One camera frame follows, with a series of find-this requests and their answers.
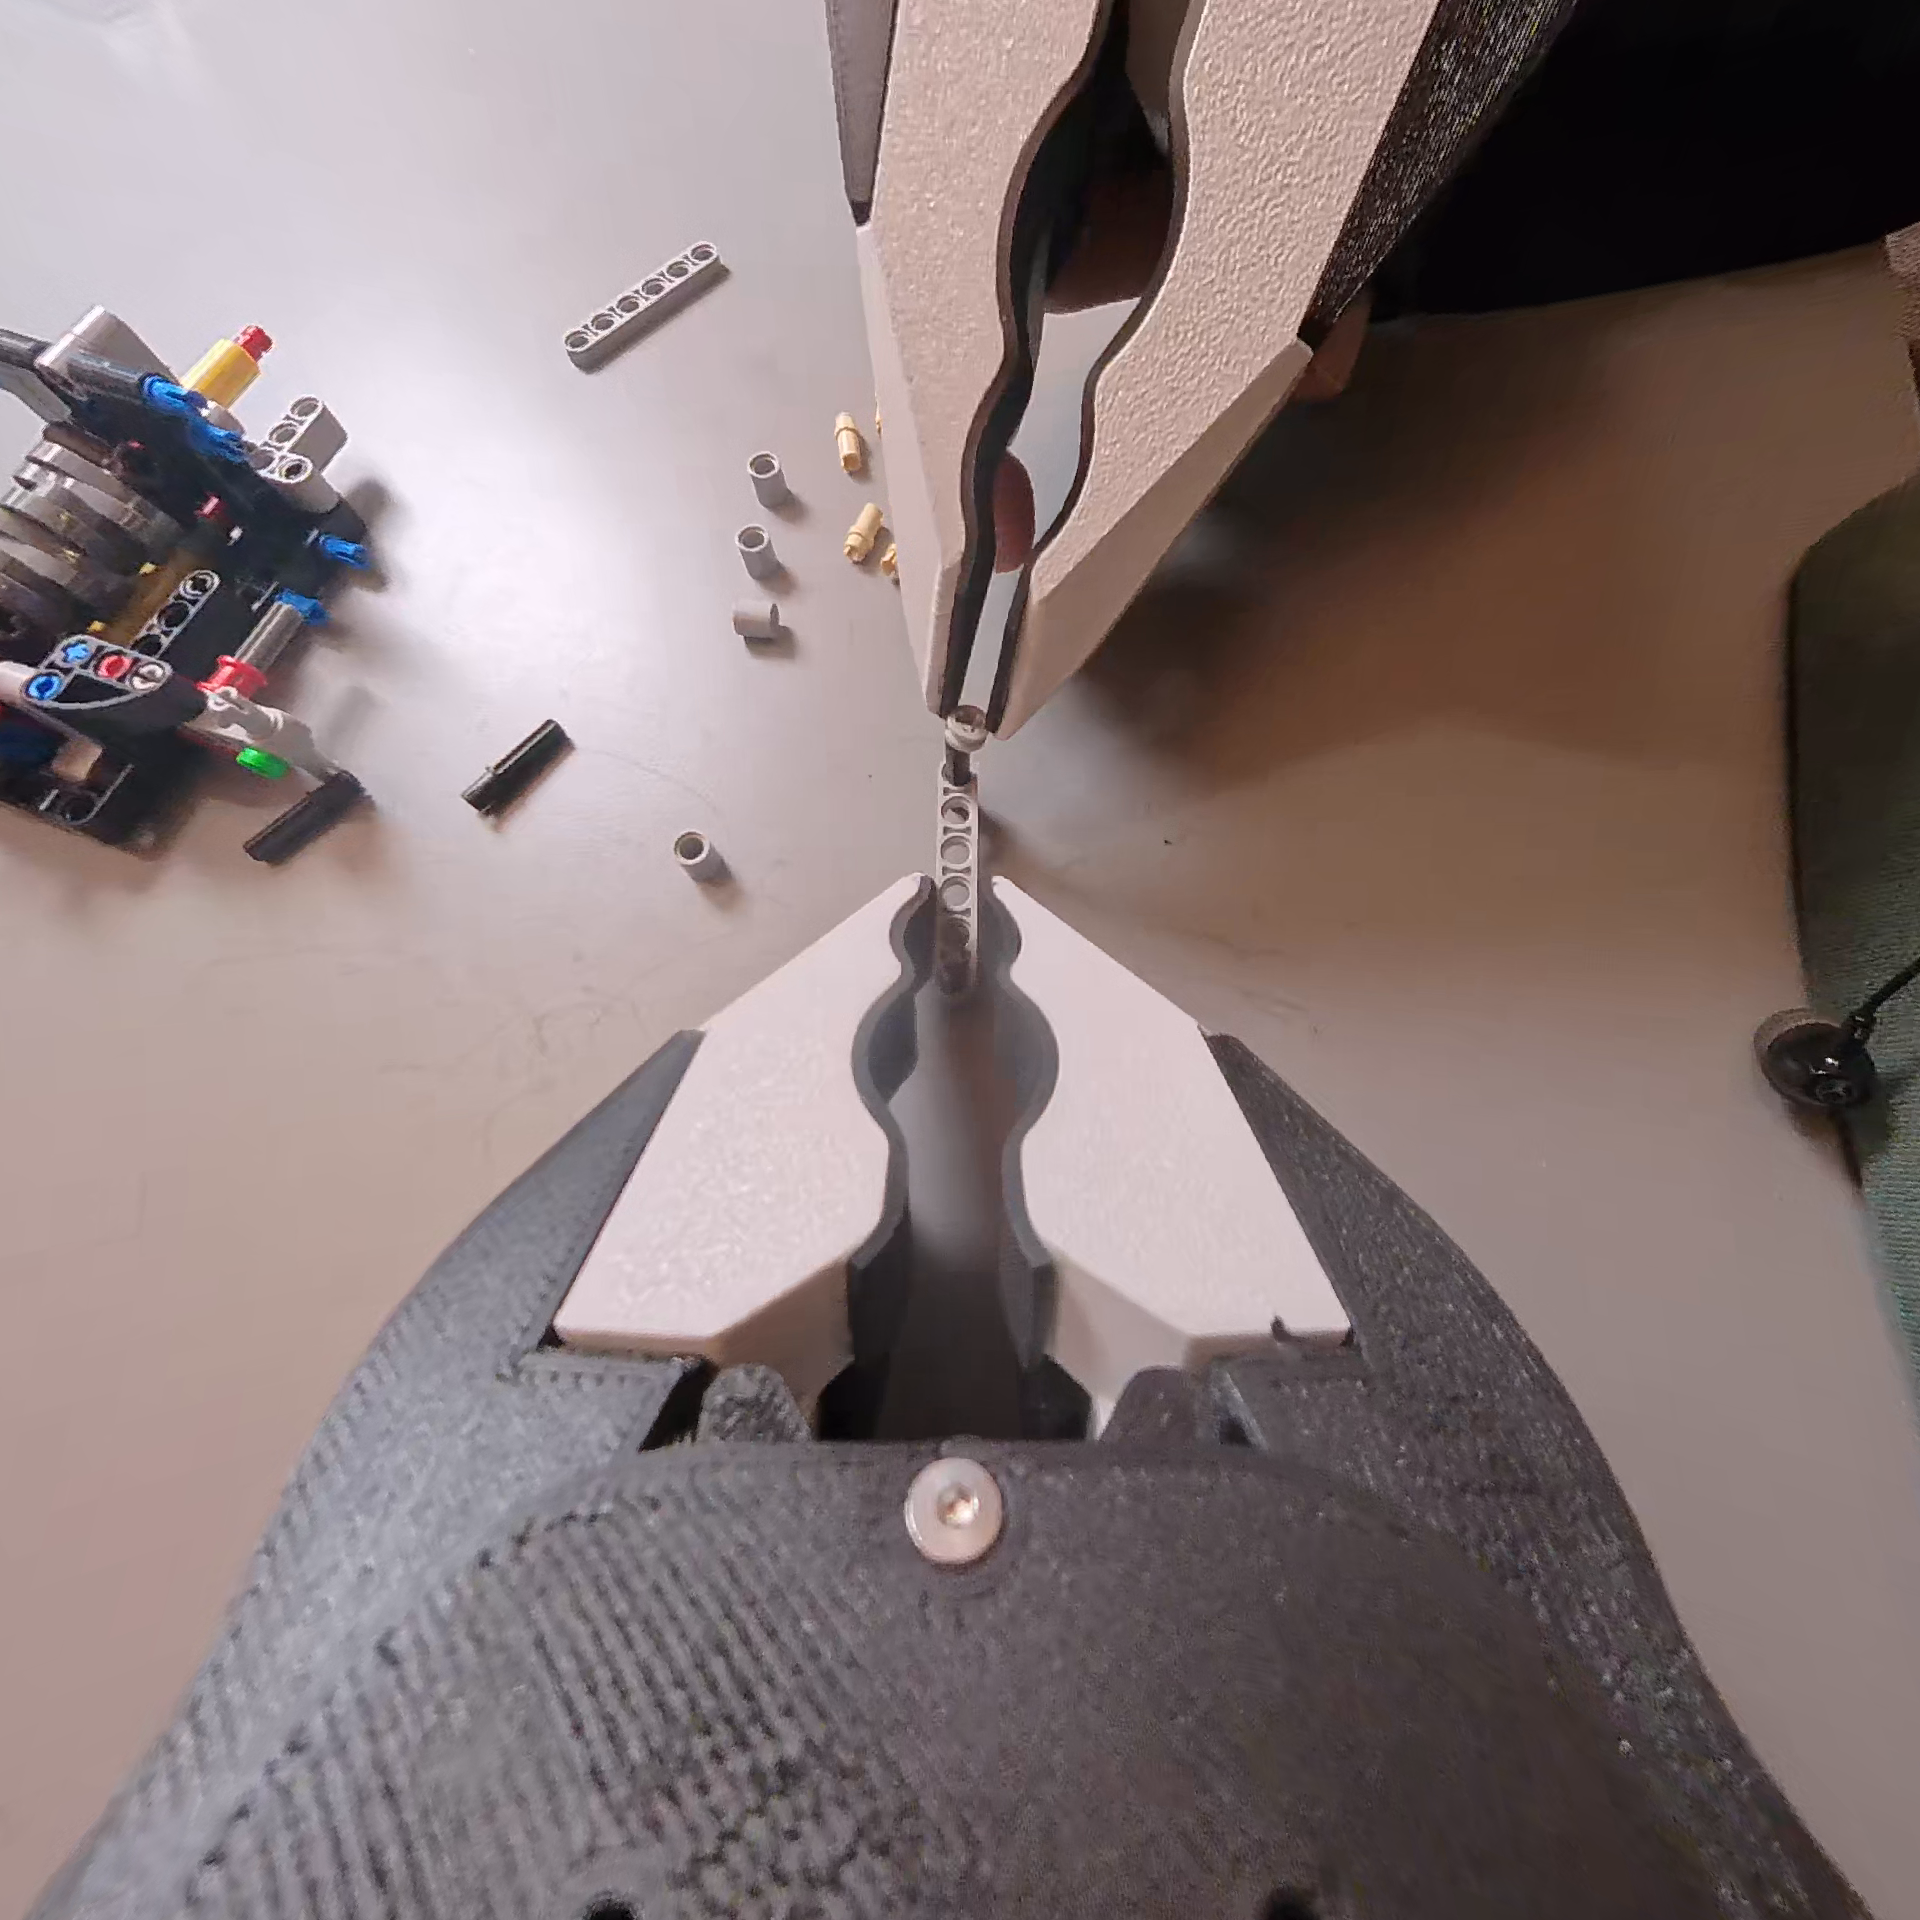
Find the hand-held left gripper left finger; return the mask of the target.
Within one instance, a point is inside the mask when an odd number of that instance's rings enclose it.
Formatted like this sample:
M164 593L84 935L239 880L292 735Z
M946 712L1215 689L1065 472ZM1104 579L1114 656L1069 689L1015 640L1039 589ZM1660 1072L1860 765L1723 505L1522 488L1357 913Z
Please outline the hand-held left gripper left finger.
M564 1351L760 1365L800 1404L855 1363L858 1285L905 1215L929 912L903 875L705 1021L561 1299Z

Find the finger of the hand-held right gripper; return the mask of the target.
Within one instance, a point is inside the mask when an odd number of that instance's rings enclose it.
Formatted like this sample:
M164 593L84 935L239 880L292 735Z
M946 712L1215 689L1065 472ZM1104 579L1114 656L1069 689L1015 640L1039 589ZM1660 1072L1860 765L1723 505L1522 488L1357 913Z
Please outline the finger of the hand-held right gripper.
M1172 213L1096 363L1082 461L1025 572L995 734L1019 731L1112 633L1311 363L1317 283L1435 5L1189 5L1165 81Z
M995 472L1112 5L858 5L852 213L897 584L925 705L964 702Z

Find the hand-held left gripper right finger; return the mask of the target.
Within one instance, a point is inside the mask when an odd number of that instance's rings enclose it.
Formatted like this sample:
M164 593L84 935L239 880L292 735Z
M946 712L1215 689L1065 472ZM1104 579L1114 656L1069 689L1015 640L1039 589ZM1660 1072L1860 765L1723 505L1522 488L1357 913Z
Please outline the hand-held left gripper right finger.
M1101 1427L1154 1372L1344 1348L1352 1313L1205 1027L1008 880L989 924L1019 1357Z

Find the grey lego beam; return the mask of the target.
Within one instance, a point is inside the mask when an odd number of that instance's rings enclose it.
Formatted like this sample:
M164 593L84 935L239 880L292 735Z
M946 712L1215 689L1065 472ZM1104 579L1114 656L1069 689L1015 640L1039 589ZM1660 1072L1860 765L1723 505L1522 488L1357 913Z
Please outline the grey lego beam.
M939 916L967 916L977 925L977 968L981 955L981 804L977 776L969 785L949 785L944 782L944 765L939 772L939 790L935 806L935 860L933 860L933 902L935 902L935 948L939 933Z
M601 367L611 357L636 345L687 303L708 292L729 273L713 241L696 241L637 276L631 285L597 303L562 333L562 350L578 369Z

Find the pile of tan lego pins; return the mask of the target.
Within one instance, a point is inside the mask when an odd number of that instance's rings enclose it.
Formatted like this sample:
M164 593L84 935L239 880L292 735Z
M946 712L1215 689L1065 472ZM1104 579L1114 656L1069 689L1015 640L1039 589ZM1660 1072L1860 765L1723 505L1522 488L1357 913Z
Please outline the pile of tan lego pins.
M855 569L871 572L889 584L901 584L897 529L881 495L883 429L884 408L881 400L873 400L863 415L840 411L832 419L834 469L849 484L863 488L842 550Z

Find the lego chassis assembly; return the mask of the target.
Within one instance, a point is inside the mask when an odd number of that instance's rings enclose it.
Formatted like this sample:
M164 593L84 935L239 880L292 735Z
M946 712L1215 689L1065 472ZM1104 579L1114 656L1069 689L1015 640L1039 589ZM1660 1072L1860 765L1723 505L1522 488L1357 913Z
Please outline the lego chassis assembly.
M40 421L3 488L5 808L138 847L207 761L269 785L269 821L348 771L272 680L370 569L369 523L324 400L239 419L269 352L239 326L178 373L104 303L51 340L5 328L5 395Z

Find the person's right hand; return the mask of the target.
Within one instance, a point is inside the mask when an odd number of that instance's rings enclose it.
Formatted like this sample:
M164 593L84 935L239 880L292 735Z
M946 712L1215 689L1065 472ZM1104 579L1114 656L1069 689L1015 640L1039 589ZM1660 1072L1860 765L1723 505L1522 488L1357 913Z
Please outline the person's right hand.
M1170 161L1117 52L1043 129L1015 195L1008 357L981 441L977 493L992 511L992 569L1026 565L1034 487L1013 436L1034 393L1049 313L1133 302L1159 267L1172 200Z

